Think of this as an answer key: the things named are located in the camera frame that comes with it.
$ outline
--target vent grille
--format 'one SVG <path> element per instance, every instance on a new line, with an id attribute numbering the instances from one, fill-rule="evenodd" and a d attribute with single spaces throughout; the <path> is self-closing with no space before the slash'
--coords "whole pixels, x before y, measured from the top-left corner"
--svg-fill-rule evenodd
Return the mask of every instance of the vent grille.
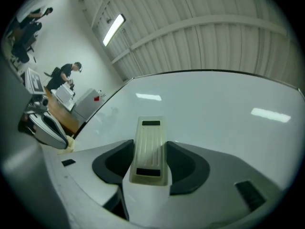
<path id="1" fill-rule="evenodd" d="M 235 184 L 238 192 L 243 197 L 251 212 L 262 206 L 266 200 L 253 186 L 250 181 L 243 181 Z"/>
<path id="2" fill-rule="evenodd" d="M 69 166 L 69 165 L 72 165 L 72 164 L 74 164 L 75 163 L 75 161 L 73 160 L 73 159 L 67 159 L 67 160 L 64 160 L 64 161 L 62 161 L 62 164 L 63 164 L 63 166 Z"/>

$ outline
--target black vent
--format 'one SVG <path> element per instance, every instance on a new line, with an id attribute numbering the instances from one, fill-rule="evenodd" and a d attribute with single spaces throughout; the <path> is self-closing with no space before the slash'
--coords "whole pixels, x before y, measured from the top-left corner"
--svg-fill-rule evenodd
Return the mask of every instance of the black vent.
<path id="1" fill-rule="evenodd" d="M 243 197 L 250 211 L 253 212 L 258 207 L 262 206 L 266 200 L 253 186 L 250 181 L 243 181 L 235 184 L 240 195 Z"/>
<path id="2" fill-rule="evenodd" d="M 126 217 L 126 214 L 125 214 L 125 211 L 124 211 L 124 206 L 122 204 L 122 201 L 120 201 L 114 208 L 113 210 L 111 211 L 113 214 L 125 219 L 125 220 L 128 220 L 128 218 Z"/>
<path id="3" fill-rule="evenodd" d="M 150 176 L 150 177 L 160 177 L 161 176 L 161 170 L 137 168 L 137 175 Z"/>
<path id="4" fill-rule="evenodd" d="M 160 120 L 144 120 L 142 125 L 160 125 Z"/>
<path id="5" fill-rule="evenodd" d="M 67 159 L 67 160 L 62 161 L 63 166 L 69 166 L 74 163 L 75 163 L 75 161 L 73 159 Z"/>

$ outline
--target chair backrest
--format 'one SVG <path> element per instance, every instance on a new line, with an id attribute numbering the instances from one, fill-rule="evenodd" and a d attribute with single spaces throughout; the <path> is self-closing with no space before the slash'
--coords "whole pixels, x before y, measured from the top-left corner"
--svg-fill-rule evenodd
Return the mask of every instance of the chair backrest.
<path id="1" fill-rule="evenodd" d="M 51 77 L 56 76 L 56 75 L 59 73 L 59 71 L 60 71 L 60 68 L 55 67 L 55 69 L 53 70 L 53 72 L 52 72 L 52 74 L 51 74 Z"/>

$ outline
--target white machine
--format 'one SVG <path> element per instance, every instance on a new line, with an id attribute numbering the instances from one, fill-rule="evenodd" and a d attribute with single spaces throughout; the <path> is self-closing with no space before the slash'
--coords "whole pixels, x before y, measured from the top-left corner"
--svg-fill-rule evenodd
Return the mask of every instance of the white machine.
<path id="1" fill-rule="evenodd" d="M 70 90 L 69 87 L 67 87 L 66 84 L 61 85 L 56 90 L 56 96 L 65 104 L 69 102 L 73 97 L 74 92 Z"/>
<path id="2" fill-rule="evenodd" d="M 39 74 L 27 68 L 21 78 L 26 89 L 32 94 L 32 99 L 24 111 L 29 115 L 28 129 L 40 142 L 57 149 L 66 149 L 66 134 L 60 123 L 48 112 L 48 97 Z"/>
<path id="3" fill-rule="evenodd" d="M 90 88 L 76 101 L 72 115 L 78 119 L 81 126 L 102 104 L 100 93 Z"/>
<path id="4" fill-rule="evenodd" d="M 123 207 L 130 223 L 120 228 L 237 228 L 265 215 L 289 186 L 303 156 L 304 117 L 297 89 L 261 77 L 139 77 L 60 159 L 75 161 L 68 174 L 99 206 L 116 215 Z"/>

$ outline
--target black shirt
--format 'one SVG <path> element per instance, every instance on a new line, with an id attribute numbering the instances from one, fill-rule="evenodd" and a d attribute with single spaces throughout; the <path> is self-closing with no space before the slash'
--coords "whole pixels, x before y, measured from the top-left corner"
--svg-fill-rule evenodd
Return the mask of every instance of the black shirt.
<path id="1" fill-rule="evenodd" d="M 61 77 L 61 73 L 64 73 L 68 78 L 71 75 L 71 71 L 72 71 L 71 63 L 65 64 L 63 67 L 61 67 L 61 70 L 58 72 L 59 82 L 61 83 L 61 85 L 65 83 L 65 81 Z"/>
<path id="2" fill-rule="evenodd" d="M 61 73 L 64 73 L 66 77 L 69 77 L 72 71 L 72 64 L 65 64 L 61 69 L 51 78 L 49 83 L 47 84 L 47 89 L 51 91 L 52 89 L 59 88 L 65 81 L 61 77 Z"/>

